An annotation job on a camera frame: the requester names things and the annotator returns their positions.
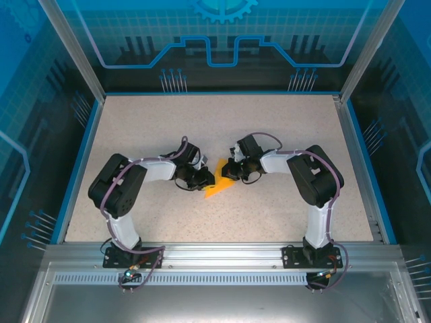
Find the gear graphic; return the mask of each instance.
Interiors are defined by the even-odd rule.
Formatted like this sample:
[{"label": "gear graphic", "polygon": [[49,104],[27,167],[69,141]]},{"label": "gear graphic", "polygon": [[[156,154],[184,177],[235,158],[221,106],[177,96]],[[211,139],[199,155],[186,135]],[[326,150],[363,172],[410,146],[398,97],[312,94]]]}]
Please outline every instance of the gear graphic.
[{"label": "gear graphic", "polygon": [[224,24],[226,20],[233,23],[242,19],[244,13],[250,13],[251,7],[257,5],[257,0],[191,0],[191,5],[203,19]]},{"label": "gear graphic", "polygon": [[8,9],[16,23],[28,34],[39,23],[40,13],[37,0],[1,0],[0,8]]}]

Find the perforated metal strip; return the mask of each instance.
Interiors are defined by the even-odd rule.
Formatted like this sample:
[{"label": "perforated metal strip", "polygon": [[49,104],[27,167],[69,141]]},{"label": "perforated metal strip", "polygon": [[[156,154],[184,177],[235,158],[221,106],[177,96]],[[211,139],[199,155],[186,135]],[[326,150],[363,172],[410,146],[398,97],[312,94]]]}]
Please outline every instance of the perforated metal strip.
[{"label": "perforated metal strip", "polygon": [[[116,285],[120,273],[56,273],[55,285]],[[146,274],[134,283],[138,285]],[[306,285],[306,273],[154,273],[148,285]]]}]

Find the blue enclosure wall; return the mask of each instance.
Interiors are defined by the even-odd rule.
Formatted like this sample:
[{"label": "blue enclosure wall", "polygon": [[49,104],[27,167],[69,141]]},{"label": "blue enclosure wall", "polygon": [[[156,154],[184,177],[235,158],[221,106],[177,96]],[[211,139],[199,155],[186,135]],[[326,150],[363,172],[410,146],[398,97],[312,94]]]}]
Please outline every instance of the blue enclosure wall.
[{"label": "blue enclosure wall", "polygon": [[387,0],[60,0],[108,92],[339,91]]},{"label": "blue enclosure wall", "polygon": [[18,322],[52,226],[30,212],[55,222],[95,102],[37,1],[0,22],[0,321]]},{"label": "blue enclosure wall", "polygon": [[353,109],[364,133],[366,158],[369,156],[374,168],[397,240],[403,245],[406,259],[425,254],[428,261],[430,12],[429,1],[406,0],[352,96]]}]

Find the orange object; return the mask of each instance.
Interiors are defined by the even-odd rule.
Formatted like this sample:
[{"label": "orange object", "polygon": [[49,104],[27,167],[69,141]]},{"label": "orange object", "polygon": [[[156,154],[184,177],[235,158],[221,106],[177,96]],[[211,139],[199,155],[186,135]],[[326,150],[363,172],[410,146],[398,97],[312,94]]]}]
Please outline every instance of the orange object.
[{"label": "orange object", "polygon": [[214,172],[215,185],[207,186],[204,188],[205,190],[205,198],[213,196],[218,192],[221,192],[227,188],[230,188],[233,184],[235,184],[234,180],[231,180],[226,177],[222,177],[222,168],[228,163],[226,159],[219,159],[217,168]]}]

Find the speckled work surface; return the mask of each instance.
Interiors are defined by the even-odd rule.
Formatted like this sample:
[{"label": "speckled work surface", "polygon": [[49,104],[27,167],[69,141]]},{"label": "speckled work surface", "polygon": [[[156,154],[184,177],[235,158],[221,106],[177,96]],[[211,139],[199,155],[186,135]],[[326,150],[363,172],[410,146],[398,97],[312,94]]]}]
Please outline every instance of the speckled work surface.
[{"label": "speckled work surface", "polygon": [[[284,149],[320,145],[344,176],[333,216],[333,237],[369,241],[372,235],[331,96],[109,96],[106,99],[66,241],[103,241],[106,223],[87,197],[88,187],[114,153],[153,157],[178,148],[183,135],[201,148],[209,169],[229,148],[254,131],[271,133]],[[263,149],[276,143],[257,137]],[[307,204],[291,176],[266,174],[253,185],[204,199],[172,181],[141,188],[133,220],[147,242],[300,241]]]}]

